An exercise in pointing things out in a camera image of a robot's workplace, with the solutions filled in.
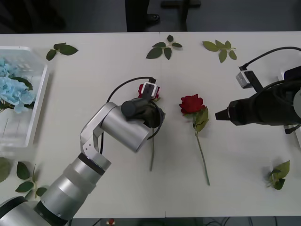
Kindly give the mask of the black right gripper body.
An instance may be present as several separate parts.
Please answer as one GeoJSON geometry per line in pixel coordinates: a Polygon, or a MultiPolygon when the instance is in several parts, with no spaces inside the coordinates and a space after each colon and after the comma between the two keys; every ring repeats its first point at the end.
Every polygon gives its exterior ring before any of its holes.
{"type": "Polygon", "coordinates": [[[245,99],[230,102],[227,107],[229,120],[236,126],[247,124],[261,124],[261,119],[255,104],[257,94],[245,99]]]}

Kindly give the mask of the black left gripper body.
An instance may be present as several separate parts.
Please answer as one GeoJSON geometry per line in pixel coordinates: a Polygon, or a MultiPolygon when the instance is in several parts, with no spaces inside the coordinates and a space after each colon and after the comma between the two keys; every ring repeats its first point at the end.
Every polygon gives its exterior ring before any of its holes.
{"type": "Polygon", "coordinates": [[[145,106],[143,111],[144,125],[155,129],[163,124],[164,119],[165,113],[161,108],[156,107],[154,104],[148,104],[145,106]]]}

